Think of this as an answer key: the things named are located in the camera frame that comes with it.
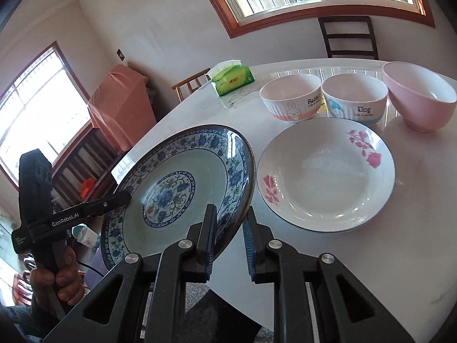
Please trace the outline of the person's left hand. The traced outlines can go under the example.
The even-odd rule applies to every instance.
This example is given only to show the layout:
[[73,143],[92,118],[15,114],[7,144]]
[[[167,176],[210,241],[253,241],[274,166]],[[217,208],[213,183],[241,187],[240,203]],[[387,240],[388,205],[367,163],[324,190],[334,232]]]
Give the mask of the person's left hand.
[[69,246],[66,246],[63,251],[63,261],[64,267],[59,270],[57,275],[45,268],[35,268],[30,273],[30,283],[36,304],[52,314],[56,312],[48,297],[49,288],[57,286],[59,300],[71,307],[79,303],[85,295],[82,277],[78,273],[76,255]]

